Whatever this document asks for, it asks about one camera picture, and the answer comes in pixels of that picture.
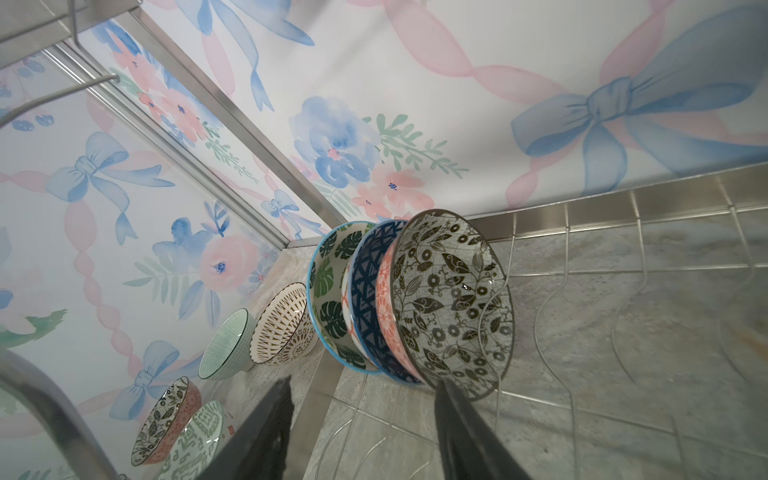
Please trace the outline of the mint green bowl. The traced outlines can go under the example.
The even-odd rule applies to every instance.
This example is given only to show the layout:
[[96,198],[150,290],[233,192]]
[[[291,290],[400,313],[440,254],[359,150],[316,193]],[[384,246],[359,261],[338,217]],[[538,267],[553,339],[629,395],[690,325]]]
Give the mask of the mint green bowl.
[[221,381],[250,370],[255,363],[250,347],[256,321],[241,308],[218,328],[201,358],[198,376],[202,380]]

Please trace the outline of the steel two-tier dish rack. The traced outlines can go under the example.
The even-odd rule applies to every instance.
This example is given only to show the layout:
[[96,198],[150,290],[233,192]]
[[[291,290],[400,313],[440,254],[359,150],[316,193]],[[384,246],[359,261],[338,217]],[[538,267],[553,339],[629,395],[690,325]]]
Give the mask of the steel two-tier dish rack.
[[347,332],[375,223],[404,341],[536,479],[767,475],[763,1],[144,1],[298,193],[118,17],[1,71],[1,344],[116,471],[188,378],[279,377],[303,479],[437,479],[434,392]]

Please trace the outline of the left aluminium frame post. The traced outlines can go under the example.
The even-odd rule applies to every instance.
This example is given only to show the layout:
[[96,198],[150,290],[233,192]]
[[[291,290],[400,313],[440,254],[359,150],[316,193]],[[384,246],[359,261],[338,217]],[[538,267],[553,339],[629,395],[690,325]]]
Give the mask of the left aluminium frame post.
[[[104,76],[107,71],[88,52],[58,42],[42,50],[42,54],[71,78],[78,86],[88,80]],[[164,130],[148,110],[141,107],[124,89],[119,86],[121,77],[112,74],[105,82],[90,87],[88,91],[98,104],[107,108],[121,121],[125,122],[142,138],[165,154],[172,164],[189,175],[207,193],[219,200],[229,211],[241,217],[245,223],[267,241],[283,250],[288,247],[289,239],[265,219],[257,210],[239,196],[233,188],[209,169],[197,156],[182,143]]]

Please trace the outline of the green leaf pattern bowl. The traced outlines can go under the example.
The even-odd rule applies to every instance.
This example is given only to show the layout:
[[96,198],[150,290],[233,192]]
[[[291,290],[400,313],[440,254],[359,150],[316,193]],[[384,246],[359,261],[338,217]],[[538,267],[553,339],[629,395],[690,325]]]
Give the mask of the green leaf pattern bowl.
[[317,245],[306,280],[307,308],[313,327],[324,348],[339,363],[360,373],[379,370],[357,348],[350,336],[342,309],[342,276],[363,237],[375,226],[372,222],[342,224]]

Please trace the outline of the green geometric pattern bowl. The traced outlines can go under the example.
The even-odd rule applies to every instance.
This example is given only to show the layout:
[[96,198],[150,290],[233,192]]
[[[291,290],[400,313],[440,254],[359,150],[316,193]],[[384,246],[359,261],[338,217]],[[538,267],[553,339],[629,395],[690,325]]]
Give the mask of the green geometric pattern bowl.
[[204,404],[189,420],[164,461],[159,480],[197,479],[223,443],[226,411],[218,401]]

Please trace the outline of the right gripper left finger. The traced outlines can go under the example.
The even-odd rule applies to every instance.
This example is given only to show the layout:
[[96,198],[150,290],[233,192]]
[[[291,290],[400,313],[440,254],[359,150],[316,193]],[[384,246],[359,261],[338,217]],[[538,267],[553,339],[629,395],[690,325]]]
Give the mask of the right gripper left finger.
[[294,413],[291,377],[277,380],[198,479],[282,479]]

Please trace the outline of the maroon patterned white bowl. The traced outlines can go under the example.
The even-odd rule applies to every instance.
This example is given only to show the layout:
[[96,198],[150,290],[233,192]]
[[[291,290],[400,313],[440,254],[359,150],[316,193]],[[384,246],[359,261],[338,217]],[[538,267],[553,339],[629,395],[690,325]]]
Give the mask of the maroon patterned white bowl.
[[308,355],[317,341],[306,286],[294,282],[280,290],[260,315],[250,357],[256,365],[287,365]]

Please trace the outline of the black floral bowl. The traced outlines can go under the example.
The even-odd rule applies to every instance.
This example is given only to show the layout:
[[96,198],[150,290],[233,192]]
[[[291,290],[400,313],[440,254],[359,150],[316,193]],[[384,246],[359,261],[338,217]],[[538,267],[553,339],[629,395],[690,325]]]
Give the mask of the black floral bowl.
[[139,430],[130,456],[131,465],[163,462],[201,406],[198,387],[187,376],[175,380],[160,396]]
[[377,315],[392,353],[429,387],[450,380],[472,401],[508,371],[514,309],[506,274],[488,241],[443,209],[409,220],[385,253]]

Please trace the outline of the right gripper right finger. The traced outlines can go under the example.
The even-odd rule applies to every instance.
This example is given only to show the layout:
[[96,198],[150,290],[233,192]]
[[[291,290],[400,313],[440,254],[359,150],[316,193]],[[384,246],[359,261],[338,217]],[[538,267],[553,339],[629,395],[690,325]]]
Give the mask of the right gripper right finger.
[[435,388],[435,423],[445,479],[530,479],[460,389]]

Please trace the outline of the blue triangle pattern bowl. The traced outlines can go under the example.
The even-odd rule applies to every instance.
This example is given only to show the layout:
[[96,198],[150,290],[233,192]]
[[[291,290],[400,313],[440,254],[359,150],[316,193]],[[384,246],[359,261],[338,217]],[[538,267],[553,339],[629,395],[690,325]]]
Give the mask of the blue triangle pattern bowl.
[[396,241],[406,220],[386,220],[363,234],[352,255],[342,300],[349,311],[348,331],[358,350],[375,370],[402,384],[419,385],[420,380],[402,366],[389,348],[376,310],[376,281],[382,259]]

